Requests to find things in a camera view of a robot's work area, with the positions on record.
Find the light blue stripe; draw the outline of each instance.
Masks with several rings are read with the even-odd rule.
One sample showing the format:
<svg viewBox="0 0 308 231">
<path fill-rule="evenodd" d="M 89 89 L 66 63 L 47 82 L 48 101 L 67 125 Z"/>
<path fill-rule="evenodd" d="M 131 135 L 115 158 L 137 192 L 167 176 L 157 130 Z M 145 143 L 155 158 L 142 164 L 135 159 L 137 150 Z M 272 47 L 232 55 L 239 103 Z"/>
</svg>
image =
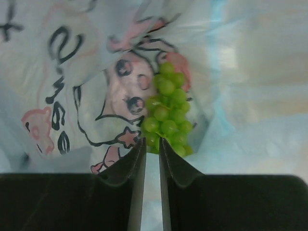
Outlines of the light blue stripe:
<svg viewBox="0 0 308 231">
<path fill-rule="evenodd" d="M 212 33 L 207 34 L 207 44 L 209 51 L 209 59 L 211 62 L 210 78 L 212 82 L 212 96 L 214 101 L 215 116 L 218 119 L 218 124 L 216 124 L 216 139 L 220 139 L 223 136 L 235 130 L 234 126 L 227 120 L 225 111 L 222 106 L 222 98 L 220 96 L 220 90 L 217 85 L 221 75 L 221 69 L 219 65 L 218 57 L 218 45 L 216 41 L 217 27 L 221 26 L 223 8 L 227 0 L 212 0 L 211 1 L 211 26 L 210 31 Z"/>
</svg>

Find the bunch of grapes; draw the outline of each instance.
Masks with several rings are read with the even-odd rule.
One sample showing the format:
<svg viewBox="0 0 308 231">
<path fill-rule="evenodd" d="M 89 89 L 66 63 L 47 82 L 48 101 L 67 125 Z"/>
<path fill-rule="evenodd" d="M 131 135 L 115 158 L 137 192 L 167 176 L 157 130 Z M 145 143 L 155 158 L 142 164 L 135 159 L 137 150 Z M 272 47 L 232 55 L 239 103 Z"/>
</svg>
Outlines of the bunch of grapes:
<svg viewBox="0 0 308 231">
<path fill-rule="evenodd" d="M 159 71 L 153 78 L 158 94 L 145 102 L 149 117 L 141 125 L 142 136 L 146 137 L 151 153 L 158 153 L 159 138 L 164 137 L 179 156 L 185 157 L 193 153 L 187 144 L 187 133 L 193 126 L 185 117 L 190 104 L 181 88 L 186 78 L 183 73 L 174 72 L 174 66 L 169 62 L 161 64 Z"/>
</svg>

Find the crinkled plastic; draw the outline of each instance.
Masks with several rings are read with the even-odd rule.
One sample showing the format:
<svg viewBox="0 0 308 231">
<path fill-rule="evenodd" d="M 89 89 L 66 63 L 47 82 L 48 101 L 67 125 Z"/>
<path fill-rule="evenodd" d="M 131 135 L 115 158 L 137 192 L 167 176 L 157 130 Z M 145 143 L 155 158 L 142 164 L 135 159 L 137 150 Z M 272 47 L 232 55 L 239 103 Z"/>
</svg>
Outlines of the crinkled plastic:
<svg viewBox="0 0 308 231">
<path fill-rule="evenodd" d="M 189 163 L 308 182 L 307 1 L 11 2 L 14 11 L 0 2 L 0 26 L 15 25 L 0 27 L 2 172 L 21 171 L 25 153 L 29 171 L 109 167 L 139 136 L 149 83 L 175 54 L 191 78 Z M 146 29 L 133 33 L 132 12 L 147 3 Z M 157 155 L 147 156 L 144 190 L 141 230 L 162 230 Z"/>
</svg>

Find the toy grape bunch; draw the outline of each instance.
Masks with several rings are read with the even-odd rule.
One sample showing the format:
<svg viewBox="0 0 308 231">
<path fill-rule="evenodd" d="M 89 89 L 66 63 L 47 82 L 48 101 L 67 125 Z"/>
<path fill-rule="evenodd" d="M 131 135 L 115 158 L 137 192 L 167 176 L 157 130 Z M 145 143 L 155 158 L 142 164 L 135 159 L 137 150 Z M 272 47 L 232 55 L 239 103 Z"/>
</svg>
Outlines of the toy grape bunch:
<svg viewBox="0 0 308 231">
<path fill-rule="evenodd" d="M 179 156 L 191 155 L 193 151 L 187 144 L 187 133 L 193 126 L 185 117 L 190 104 L 182 89 L 186 77 L 183 73 L 174 72 L 174 66 L 170 62 L 161 64 L 159 72 L 153 78 L 158 94 L 145 102 L 149 117 L 141 125 L 142 136 L 146 137 L 151 153 L 158 153 L 159 138 L 163 137 Z"/>
</svg>

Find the black lettering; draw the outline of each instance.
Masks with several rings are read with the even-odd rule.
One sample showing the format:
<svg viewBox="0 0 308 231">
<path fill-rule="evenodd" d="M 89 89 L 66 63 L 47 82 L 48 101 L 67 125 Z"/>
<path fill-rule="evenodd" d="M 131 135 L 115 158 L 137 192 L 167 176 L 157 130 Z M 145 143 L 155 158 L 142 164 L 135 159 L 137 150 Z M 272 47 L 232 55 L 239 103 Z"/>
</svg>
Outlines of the black lettering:
<svg viewBox="0 0 308 231">
<path fill-rule="evenodd" d="M 64 125 L 65 110 L 61 106 L 61 104 L 58 101 L 56 101 L 53 105 L 52 120 L 51 120 L 51 127 L 56 131 L 60 129 L 60 110 L 62 111 L 61 124 Z"/>
<path fill-rule="evenodd" d="M 60 44 L 57 54 L 55 55 L 52 51 L 52 45 L 55 42 L 55 40 L 57 39 L 57 37 L 59 35 L 64 35 L 64 38 L 62 40 L 62 43 Z M 58 28 L 51 36 L 51 38 L 48 41 L 48 51 L 49 51 L 49 55 L 51 57 L 51 59 L 58 59 L 58 65 L 61 65 L 62 63 L 66 62 L 67 60 L 69 60 L 70 58 L 72 58 L 77 51 L 80 49 L 81 45 L 84 43 L 84 35 L 83 34 L 79 34 L 76 36 L 77 39 L 77 45 L 75 47 L 75 49 L 68 54 L 66 57 L 62 57 L 61 56 L 61 51 L 63 50 L 63 48 L 67 45 L 68 40 L 70 38 L 70 31 L 67 27 L 65 26 L 61 26 L 60 28 Z"/>
<path fill-rule="evenodd" d="M 45 101 L 47 104 L 52 104 L 54 102 L 54 98 L 56 98 L 59 92 L 63 89 L 64 87 L 63 80 L 64 80 L 64 76 L 62 76 L 60 79 L 55 81 L 55 83 L 52 85 L 56 89 L 56 91 L 54 92 L 53 96 L 46 97 Z"/>
<path fill-rule="evenodd" d="M 65 131 L 61 132 L 59 136 L 58 149 L 62 155 L 68 153 L 70 150 L 69 139 Z"/>
</svg>

